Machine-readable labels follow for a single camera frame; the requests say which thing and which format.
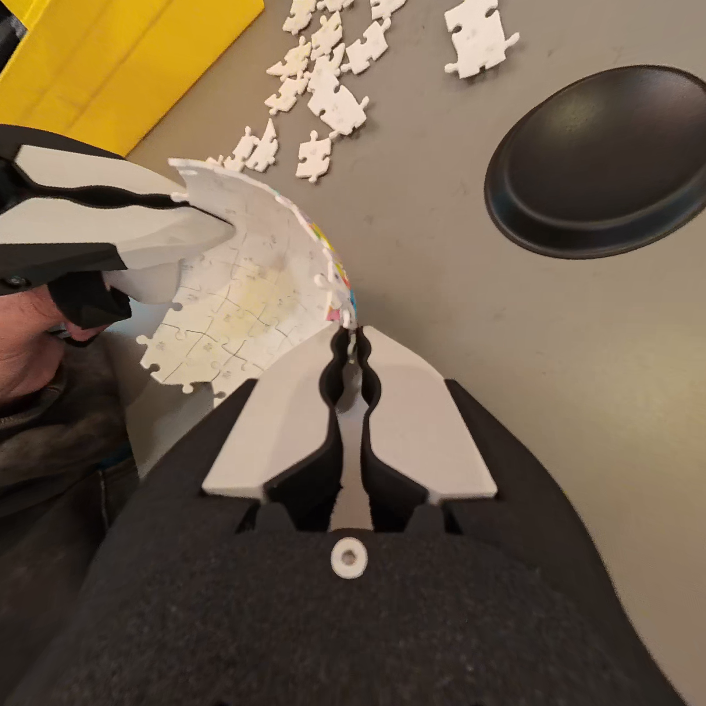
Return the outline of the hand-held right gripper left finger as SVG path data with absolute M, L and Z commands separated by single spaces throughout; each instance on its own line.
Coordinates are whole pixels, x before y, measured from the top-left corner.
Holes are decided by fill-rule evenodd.
M 275 480 L 318 453 L 336 422 L 347 328 L 321 328 L 254 383 L 202 480 L 207 493 L 265 499 Z

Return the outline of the partly built colourful puzzle ball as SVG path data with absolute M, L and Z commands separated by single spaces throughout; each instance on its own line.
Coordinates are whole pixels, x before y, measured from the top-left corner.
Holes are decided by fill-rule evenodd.
M 241 381 L 330 322 L 353 329 L 357 304 L 350 274 L 321 228 L 265 180 L 217 159 L 171 157 L 190 201 L 232 222 L 232 234 L 183 258 L 180 291 L 144 344 L 140 367 L 157 383 L 190 393 L 213 383 L 214 404 Z

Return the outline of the black round puzzle stand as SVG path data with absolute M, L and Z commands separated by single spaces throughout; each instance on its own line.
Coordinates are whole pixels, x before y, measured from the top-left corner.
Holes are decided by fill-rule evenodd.
M 484 183 L 491 222 L 551 258 L 607 258 L 706 209 L 706 84 L 674 66 L 588 75 L 524 112 Z

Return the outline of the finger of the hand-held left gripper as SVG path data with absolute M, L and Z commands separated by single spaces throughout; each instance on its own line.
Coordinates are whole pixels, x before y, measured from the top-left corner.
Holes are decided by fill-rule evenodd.
M 46 146 L 22 146 L 14 168 L 41 195 L 77 195 L 81 201 L 171 201 L 180 180 L 117 157 L 77 155 Z
M 117 244 L 122 268 L 108 268 L 111 285 L 140 304 L 174 299 L 183 258 L 193 258 L 232 234 L 232 222 L 190 206 L 93 209 L 73 200 L 31 200 L 0 218 L 9 244 Z

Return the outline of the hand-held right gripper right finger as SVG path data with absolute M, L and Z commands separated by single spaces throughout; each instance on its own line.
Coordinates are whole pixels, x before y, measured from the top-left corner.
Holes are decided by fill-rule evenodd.
M 360 471 L 372 499 L 443 504 L 499 493 L 499 483 L 432 364 L 372 325 L 357 329 L 357 364 L 366 399 Z

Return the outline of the person's left forearm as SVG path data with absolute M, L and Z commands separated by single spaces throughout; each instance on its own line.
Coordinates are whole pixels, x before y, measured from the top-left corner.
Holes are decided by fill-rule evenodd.
M 40 393 L 0 410 L 0 518 L 96 480 L 113 515 L 138 487 L 126 410 L 104 340 L 65 349 Z

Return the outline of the yellow plastic bin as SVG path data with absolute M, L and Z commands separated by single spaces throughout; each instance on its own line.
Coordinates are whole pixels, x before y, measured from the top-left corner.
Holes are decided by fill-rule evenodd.
M 0 121 L 128 155 L 263 0 L 3 0 Z

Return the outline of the group of white puzzle pieces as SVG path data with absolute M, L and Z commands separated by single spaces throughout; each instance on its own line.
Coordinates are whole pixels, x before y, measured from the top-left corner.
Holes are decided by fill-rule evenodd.
M 296 176 L 318 180 L 330 165 L 330 146 L 336 137 L 353 137 L 366 121 L 370 98 L 354 98 L 344 87 L 344 75 L 364 75 L 387 54 L 387 31 L 394 12 L 406 0 L 370 0 L 370 27 L 360 37 L 347 43 L 344 8 L 353 0 L 292 0 L 284 31 L 297 43 L 287 57 L 265 67 L 280 87 L 265 98 L 269 124 L 263 137 L 244 127 L 238 146 L 229 155 L 208 157 L 208 164 L 241 173 L 265 173 L 277 159 L 275 116 L 290 112 L 305 94 L 308 110 L 321 118 L 329 137 L 311 130 L 311 140 L 297 146 Z M 457 60 L 443 66 L 446 75 L 478 78 L 507 60 L 507 49 L 519 40 L 519 31 L 507 34 L 499 0 L 466 0 L 443 12 L 446 31 L 452 37 Z

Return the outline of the person's left hand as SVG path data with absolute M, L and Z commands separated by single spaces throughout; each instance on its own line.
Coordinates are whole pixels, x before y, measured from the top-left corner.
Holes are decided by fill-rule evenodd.
M 53 304 L 49 285 L 0 298 L 0 404 L 13 404 L 41 390 L 62 364 L 65 340 L 52 329 L 65 328 L 73 340 L 87 341 L 102 328 L 73 325 Z

